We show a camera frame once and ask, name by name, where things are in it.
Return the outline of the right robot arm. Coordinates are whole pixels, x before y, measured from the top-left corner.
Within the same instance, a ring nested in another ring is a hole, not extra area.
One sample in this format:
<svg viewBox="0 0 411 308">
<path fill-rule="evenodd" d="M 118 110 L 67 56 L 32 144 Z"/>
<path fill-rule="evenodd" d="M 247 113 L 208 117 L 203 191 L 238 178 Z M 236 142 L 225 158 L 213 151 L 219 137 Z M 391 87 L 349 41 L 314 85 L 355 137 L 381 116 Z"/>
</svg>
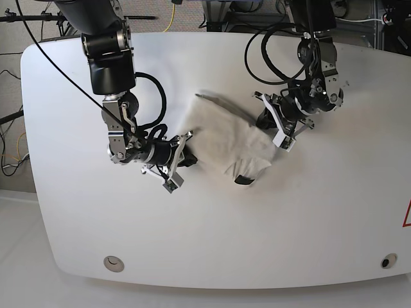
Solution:
<svg viewBox="0 0 411 308">
<path fill-rule="evenodd" d="M 80 33 L 87 57 L 92 91 L 104 97 L 102 118 L 108 128 L 108 154 L 115 164 L 142 163 L 142 173 L 156 176 L 173 192 L 184 182 L 178 167 L 189 167 L 197 158 L 186 148 L 191 131 L 166 138 L 162 123 L 166 93 L 153 76 L 134 70 L 130 28 L 116 15 L 110 1 L 57 1 L 56 6 Z M 151 123 L 139 125 L 139 102 L 131 90 L 137 78 L 150 80 L 161 97 L 160 114 Z"/>
</svg>

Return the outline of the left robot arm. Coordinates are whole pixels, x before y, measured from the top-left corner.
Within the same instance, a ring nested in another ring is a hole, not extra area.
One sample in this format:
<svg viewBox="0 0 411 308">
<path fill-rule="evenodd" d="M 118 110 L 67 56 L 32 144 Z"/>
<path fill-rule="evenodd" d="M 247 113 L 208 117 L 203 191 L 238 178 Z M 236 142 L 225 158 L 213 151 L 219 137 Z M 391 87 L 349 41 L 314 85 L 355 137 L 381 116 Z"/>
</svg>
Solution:
<svg viewBox="0 0 411 308">
<path fill-rule="evenodd" d="M 289 22 L 278 22 L 262 29 L 261 56 L 269 70 L 285 88 L 279 94 L 254 97 L 263 102 L 265 109 L 256 125 L 262 130 L 275 129 L 272 142 L 290 150 L 295 138 L 306 129 L 314 129 L 311 117 L 319 112 L 329 112 L 342 106 L 343 90 L 337 71 L 337 49 L 327 34 L 337 26 L 330 1 L 285 1 L 284 12 Z M 302 68 L 287 76 L 271 61 L 267 44 L 269 38 L 280 31 L 289 31 L 300 37 L 297 57 Z"/>
</svg>

